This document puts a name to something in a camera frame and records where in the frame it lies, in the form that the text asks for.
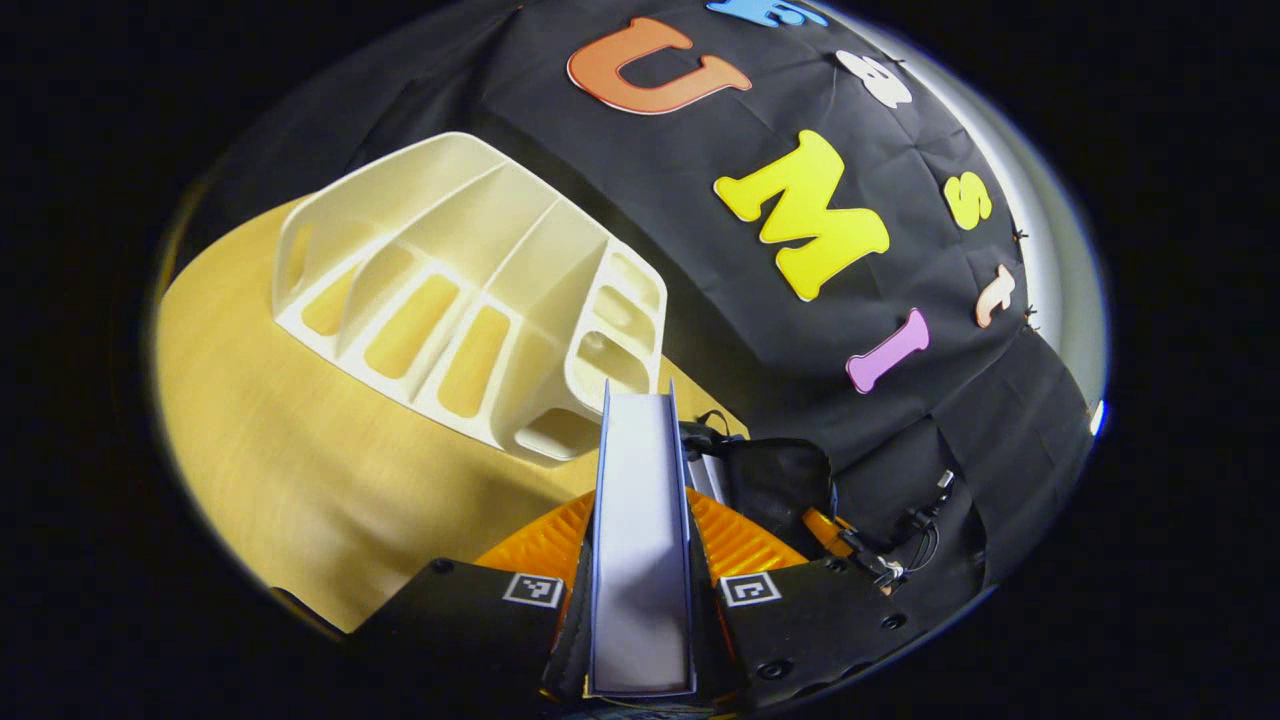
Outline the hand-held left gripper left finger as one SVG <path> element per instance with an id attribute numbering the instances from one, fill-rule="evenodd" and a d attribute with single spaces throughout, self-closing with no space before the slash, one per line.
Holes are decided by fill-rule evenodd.
<path id="1" fill-rule="evenodd" d="M 564 700 L 563 637 L 594 500 L 561 505 L 475 562 L 431 560 L 351 633 L 351 650 L 462 701 Z"/>

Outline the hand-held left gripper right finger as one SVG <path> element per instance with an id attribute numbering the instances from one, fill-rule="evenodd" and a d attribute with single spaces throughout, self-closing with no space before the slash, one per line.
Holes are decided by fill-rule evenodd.
<path id="1" fill-rule="evenodd" d="M 717 706 L 786 706 L 836 691 L 920 644 L 924 618 L 852 561 L 809 560 L 696 491 L 691 512 L 700 678 Z"/>

